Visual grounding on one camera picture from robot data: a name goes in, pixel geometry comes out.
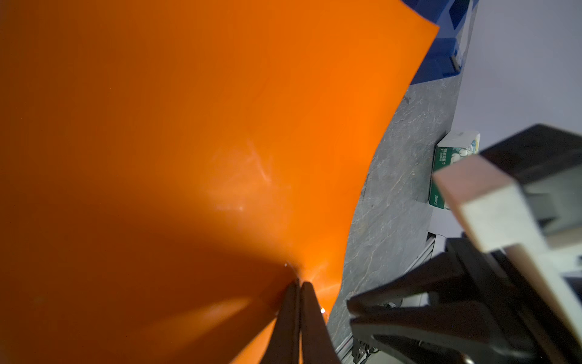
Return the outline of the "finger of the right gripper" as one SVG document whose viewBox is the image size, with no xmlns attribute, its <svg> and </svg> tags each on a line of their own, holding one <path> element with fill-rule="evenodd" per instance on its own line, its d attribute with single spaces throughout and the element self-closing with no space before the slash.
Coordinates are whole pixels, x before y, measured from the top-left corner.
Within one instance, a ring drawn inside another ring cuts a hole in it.
<svg viewBox="0 0 582 364">
<path fill-rule="evenodd" d="M 353 318 L 354 337 L 409 363 L 535 363 L 527 335 L 513 345 L 477 301 L 385 309 Z"/>
<path fill-rule="evenodd" d="M 369 314 L 390 301 L 417 294 L 443 292 L 464 280 L 465 269 L 454 253 L 441 253 L 396 280 L 347 300 L 351 314 Z"/>
</svg>

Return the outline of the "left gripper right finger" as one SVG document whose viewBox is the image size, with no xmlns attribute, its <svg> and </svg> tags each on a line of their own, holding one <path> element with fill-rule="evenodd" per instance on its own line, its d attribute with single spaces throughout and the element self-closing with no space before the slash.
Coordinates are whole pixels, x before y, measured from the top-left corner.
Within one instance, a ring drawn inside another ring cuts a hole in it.
<svg viewBox="0 0 582 364">
<path fill-rule="evenodd" d="M 327 331 L 313 284 L 305 281 L 300 294 L 303 362 L 307 364 L 341 364 Z"/>
</svg>

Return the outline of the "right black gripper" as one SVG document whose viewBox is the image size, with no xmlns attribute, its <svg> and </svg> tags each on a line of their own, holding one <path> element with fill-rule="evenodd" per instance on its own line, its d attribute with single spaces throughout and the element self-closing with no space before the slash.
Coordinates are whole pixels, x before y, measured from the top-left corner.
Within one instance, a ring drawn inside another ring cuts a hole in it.
<svg viewBox="0 0 582 364">
<path fill-rule="evenodd" d="M 581 137 L 537 124 L 478 154 L 517 180 L 545 236 L 581 229 Z M 504 250 L 493 255 L 515 283 L 524 288 L 530 311 L 544 327 L 543 346 L 554 362 L 580 362 L 581 340 L 548 307 Z M 581 301 L 581 269 L 565 274 Z"/>
</svg>

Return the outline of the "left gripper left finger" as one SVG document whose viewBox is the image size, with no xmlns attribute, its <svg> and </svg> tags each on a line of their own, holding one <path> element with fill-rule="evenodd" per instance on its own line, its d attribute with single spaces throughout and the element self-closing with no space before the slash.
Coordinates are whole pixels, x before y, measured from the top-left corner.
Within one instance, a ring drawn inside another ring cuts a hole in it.
<svg viewBox="0 0 582 364">
<path fill-rule="evenodd" d="M 260 364 L 298 364 L 300 339 L 300 287 L 290 283 L 285 291 L 268 347 Z"/>
</svg>

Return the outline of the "colourful tissue box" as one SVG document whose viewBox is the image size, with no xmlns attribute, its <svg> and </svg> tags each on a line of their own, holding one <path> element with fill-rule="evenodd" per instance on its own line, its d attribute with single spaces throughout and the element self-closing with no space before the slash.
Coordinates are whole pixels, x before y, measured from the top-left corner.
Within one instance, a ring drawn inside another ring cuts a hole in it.
<svg viewBox="0 0 582 364">
<path fill-rule="evenodd" d="M 465 157 L 476 155 L 480 148 L 480 133 L 477 131 L 450 131 L 437 143 L 432 173 L 455 164 Z M 438 209 L 449 210 L 433 177 L 430 179 L 429 204 Z"/>
</svg>

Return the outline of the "blue tape dispenser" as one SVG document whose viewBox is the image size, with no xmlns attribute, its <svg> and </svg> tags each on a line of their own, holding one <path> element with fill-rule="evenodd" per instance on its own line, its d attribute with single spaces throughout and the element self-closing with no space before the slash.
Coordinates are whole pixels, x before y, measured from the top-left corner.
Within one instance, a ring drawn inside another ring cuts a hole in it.
<svg viewBox="0 0 582 364">
<path fill-rule="evenodd" d="M 412 84 L 455 77 L 461 73 L 472 13 L 471 0 L 409 0 L 405 4 L 439 27 Z"/>
</svg>

